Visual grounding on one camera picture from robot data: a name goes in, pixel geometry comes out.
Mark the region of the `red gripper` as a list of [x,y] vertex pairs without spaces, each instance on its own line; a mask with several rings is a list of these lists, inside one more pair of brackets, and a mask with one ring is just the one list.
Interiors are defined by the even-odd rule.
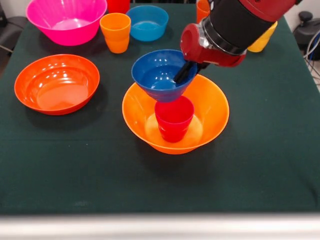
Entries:
[[235,67],[244,60],[247,53],[244,51],[239,55],[232,55],[215,47],[209,42],[202,26],[195,23],[184,28],[180,38],[180,49],[186,62],[173,78],[176,84],[180,84],[188,76],[194,62],[197,63],[197,73],[210,64]]

